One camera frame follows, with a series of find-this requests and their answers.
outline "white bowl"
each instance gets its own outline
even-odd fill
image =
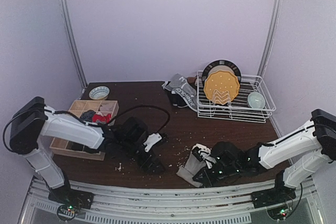
[[[89,93],[89,97],[93,100],[106,100],[110,93],[110,89],[105,86],[100,86],[92,89]]]
[[[266,101],[264,96],[259,92],[252,92],[247,97],[247,104],[253,109],[263,109]]]

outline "patterned bowl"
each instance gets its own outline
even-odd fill
[[[93,100],[106,100],[110,93],[110,89],[105,86],[100,86],[92,89],[89,93],[89,97]]]

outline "wooden box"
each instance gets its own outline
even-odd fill
[[[101,108],[109,107],[108,110],[100,110]],[[93,110],[95,112],[100,111],[103,115],[107,115],[111,113],[112,117],[114,117],[119,109],[119,105],[117,101],[92,101],[92,100],[76,100],[70,107],[70,112],[74,115],[80,117],[84,112],[88,110]],[[50,149],[53,153],[63,156],[70,157],[80,157],[94,160],[104,160],[105,153],[87,153],[82,151],[74,151],[71,149],[73,142],[67,141],[61,138],[54,137],[51,142]]]

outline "wall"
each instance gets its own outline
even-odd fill
[[[265,81],[275,100],[282,134],[321,108],[336,115],[336,2],[283,0]],[[314,182],[328,223],[335,223],[336,164],[318,171]]]
[[[58,0],[0,0],[0,57],[1,130],[34,96],[67,109],[80,95]],[[14,224],[33,171],[0,144],[0,174],[0,222]]]
[[[88,81],[170,80],[233,61],[256,74],[274,0],[68,0]]]

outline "white wire dish rack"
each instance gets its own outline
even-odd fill
[[[197,115],[199,118],[214,118],[255,123],[266,123],[266,120],[275,111],[276,106],[260,76],[243,74],[240,82],[239,94],[234,100],[230,100],[228,91],[215,91],[212,100],[208,100],[203,91],[202,71],[197,72]],[[263,109],[253,109],[247,104],[247,97],[251,92],[261,93],[266,106]],[[224,100],[225,105],[216,104],[216,101]]]

